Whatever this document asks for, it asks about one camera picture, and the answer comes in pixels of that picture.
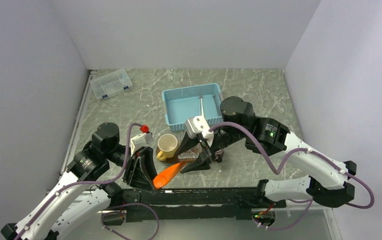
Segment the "orange toothpaste tube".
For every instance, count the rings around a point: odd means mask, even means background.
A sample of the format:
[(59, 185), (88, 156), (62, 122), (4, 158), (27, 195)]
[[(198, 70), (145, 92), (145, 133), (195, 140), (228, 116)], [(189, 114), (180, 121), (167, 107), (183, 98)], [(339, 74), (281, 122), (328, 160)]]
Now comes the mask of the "orange toothpaste tube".
[(188, 163), (189, 161), (180, 161), (157, 174), (152, 180), (154, 187), (158, 190), (166, 186)]

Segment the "brown oval wooden tray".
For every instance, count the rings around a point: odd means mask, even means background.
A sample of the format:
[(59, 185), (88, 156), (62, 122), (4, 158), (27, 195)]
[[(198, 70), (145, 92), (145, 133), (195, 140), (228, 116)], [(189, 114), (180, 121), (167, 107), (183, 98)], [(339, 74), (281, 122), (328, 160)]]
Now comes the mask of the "brown oval wooden tray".
[[(160, 148), (157, 147), (156, 148), (156, 155), (158, 155), (158, 153), (160, 152)], [(161, 162), (166, 162), (166, 163), (177, 163), (177, 162), (183, 162), (183, 161), (179, 161), (178, 160), (178, 156), (174, 156), (174, 157), (171, 157), (171, 158), (167, 158), (165, 160), (159, 160)]]

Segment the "purple mug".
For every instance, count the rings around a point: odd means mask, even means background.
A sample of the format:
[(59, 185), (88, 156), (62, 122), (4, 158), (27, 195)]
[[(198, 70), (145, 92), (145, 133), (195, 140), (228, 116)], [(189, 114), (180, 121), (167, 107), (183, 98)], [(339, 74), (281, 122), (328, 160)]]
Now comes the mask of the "purple mug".
[(212, 153), (212, 162), (221, 163), (223, 161), (224, 149), (211, 150)]

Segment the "yellow mug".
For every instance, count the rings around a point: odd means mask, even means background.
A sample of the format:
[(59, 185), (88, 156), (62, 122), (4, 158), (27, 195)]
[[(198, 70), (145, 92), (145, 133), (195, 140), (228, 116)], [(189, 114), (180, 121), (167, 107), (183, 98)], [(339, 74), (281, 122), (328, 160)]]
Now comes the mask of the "yellow mug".
[(178, 148), (178, 139), (173, 134), (164, 134), (158, 139), (157, 147), (159, 152), (156, 155), (156, 159), (164, 162), (174, 157)]

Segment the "light blue plastic basket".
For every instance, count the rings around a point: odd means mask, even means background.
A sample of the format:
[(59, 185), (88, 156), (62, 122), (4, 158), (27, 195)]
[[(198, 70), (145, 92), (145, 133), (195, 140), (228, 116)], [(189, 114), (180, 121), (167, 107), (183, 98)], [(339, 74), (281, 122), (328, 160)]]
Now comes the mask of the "light blue plastic basket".
[(164, 90), (161, 96), (166, 124), (171, 132), (184, 131), (187, 119), (200, 116), (200, 95), (203, 96), (204, 117), (208, 124), (212, 126), (222, 122), (223, 118), (217, 116), (212, 94), (217, 95), (220, 108), (223, 96), (217, 83)]

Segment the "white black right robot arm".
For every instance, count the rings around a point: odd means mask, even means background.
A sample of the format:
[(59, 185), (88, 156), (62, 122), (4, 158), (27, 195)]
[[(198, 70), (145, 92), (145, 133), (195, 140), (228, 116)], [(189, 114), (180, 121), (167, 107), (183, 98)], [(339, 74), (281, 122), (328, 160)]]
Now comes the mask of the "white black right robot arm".
[(220, 103), (222, 122), (209, 126), (199, 115), (185, 122), (185, 134), (176, 155), (201, 146), (196, 160), (182, 169), (182, 173), (210, 169), (212, 162), (220, 162), (217, 152), (245, 140), (245, 147), (263, 156), (269, 168), (279, 174), (285, 164), (302, 170), (305, 176), (289, 180), (262, 179), (254, 194), (255, 203), (266, 208), (283, 200), (312, 200), (338, 208), (355, 197), (355, 187), (349, 183), (357, 166), (352, 161), (340, 162), (321, 155), (279, 121), (256, 116), (253, 105), (237, 96)]

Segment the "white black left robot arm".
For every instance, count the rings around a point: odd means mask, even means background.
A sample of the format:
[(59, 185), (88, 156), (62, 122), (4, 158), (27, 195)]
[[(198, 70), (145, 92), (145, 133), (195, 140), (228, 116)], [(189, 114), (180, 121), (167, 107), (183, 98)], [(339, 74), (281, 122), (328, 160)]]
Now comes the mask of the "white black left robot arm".
[(156, 176), (153, 136), (140, 124), (140, 133), (127, 135), (120, 144), (117, 124), (101, 124), (83, 150), (74, 156), (56, 186), (17, 223), (7, 223), (1, 234), (6, 240), (62, 240), (74, 228), (99, 211), (104, 215), (124, 215), (141, 206), (140, 195), (126, 191), (123, 179), (133, 189), (153, 191)]

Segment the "clear plastic compartment box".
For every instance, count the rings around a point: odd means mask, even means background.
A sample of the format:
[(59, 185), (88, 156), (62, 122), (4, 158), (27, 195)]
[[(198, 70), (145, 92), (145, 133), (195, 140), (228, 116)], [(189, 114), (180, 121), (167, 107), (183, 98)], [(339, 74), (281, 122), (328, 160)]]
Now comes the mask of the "clear plastic compartment box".
[(125, 69), (117, 69), (93, 78), (90, 87), (97, 99), (105, 100), (132, 88), (133, 83)]

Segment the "aluminium rail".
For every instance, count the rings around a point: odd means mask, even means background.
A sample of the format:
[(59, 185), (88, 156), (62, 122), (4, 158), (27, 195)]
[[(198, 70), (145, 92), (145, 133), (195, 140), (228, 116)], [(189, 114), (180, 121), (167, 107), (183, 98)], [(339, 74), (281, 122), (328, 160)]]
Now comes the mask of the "aluminium rail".
[(84, 92), (82, 95), (82, 99), (76, 113), (75, 122), (73, 125), (73, 130), (71, 133), (71, 137), (68, 142), (67, 151), (61, 166), (60, 173), (58, 175), (58, 180), (61, 180), (63, 173), (67, 170), (68, 164), (73, 160), (74, 154), (76, 151), (76, 147), (78, 145), (80, 139), (80, 132), (83, 125), (83, 121), (85, 119), (86, 109), (89, 103), (91, 90), (91, 80), (96, 77), (98, 70), (89, 70), (88, 79), (85, 84)]

